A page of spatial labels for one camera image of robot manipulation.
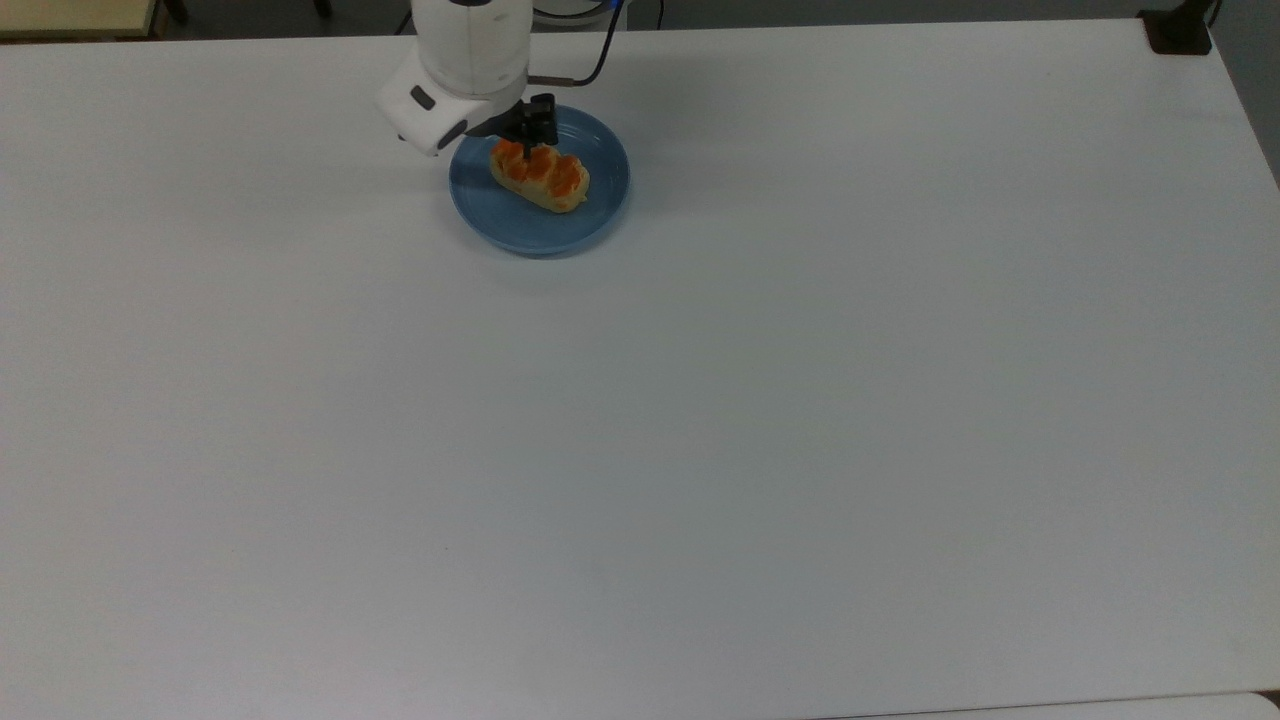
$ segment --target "bread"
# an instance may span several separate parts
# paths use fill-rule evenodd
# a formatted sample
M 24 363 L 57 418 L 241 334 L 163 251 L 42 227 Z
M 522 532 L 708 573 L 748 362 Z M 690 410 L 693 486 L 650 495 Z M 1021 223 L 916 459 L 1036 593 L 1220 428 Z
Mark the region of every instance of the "bread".
M 489 151 L 489 172 L 502 187 L 552 213 L 568 213 L 586 200 L 591 176 L 573 155 L 539 145 L 525 160 L 518 142 L 499 140 Z

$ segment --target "floor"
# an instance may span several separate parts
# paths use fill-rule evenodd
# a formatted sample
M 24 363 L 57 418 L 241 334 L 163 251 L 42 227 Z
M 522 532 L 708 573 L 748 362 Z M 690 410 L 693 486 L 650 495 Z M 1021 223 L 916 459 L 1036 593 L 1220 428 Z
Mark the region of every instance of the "floor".
M 186 27 L 160 23 L 166 40 L 390 35 L 408 0 L 186 0 Z M 1132 18 L 1175 0 L 666 0 L 663 28 L 796 24 Z M 634 0 L 632 29 L 653 28 L 658 0 Z M 1280 0 L 1225 0 L 1215 38 L 1280 182 Z

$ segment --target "food on plate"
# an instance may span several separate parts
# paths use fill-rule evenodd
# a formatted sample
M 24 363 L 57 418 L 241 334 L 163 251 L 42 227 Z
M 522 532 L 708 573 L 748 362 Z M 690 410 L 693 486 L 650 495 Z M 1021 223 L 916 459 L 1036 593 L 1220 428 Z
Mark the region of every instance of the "food on plate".
M 568 213 L 586 200 L 591 176 L 573 155 L 539 145 L 525 159 L 525 146 L 499 140 L 489 151 L 489 172 L 502 187 L 553 213 Z

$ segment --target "white table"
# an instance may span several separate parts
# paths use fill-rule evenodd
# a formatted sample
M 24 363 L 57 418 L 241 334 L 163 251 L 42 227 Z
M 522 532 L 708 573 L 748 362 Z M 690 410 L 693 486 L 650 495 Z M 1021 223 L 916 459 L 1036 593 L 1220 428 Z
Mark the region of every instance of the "white table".
M 1280 685 L 1280 195 L 1217 55 L 628 33 L 561 96 L 626 219 L 530 261 L 374 109 L 410 42 L 0 47 L 0 716 Z

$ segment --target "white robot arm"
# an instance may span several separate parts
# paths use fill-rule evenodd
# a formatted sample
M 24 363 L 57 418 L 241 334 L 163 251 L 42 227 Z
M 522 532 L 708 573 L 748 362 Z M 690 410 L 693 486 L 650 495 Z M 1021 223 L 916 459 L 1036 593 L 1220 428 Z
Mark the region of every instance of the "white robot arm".
M 532 78 L 557 86 L 595 79 L 625 0 L 613 0 L 604 51 L 584 81 Z M 498 135 L 525 147 L 556 145 L 556 99 L 521 101 L 529 77 L 534 0 L 412 0 L 417 44 L 378 94 L 401 137 L 436 155 L 462 135 Z

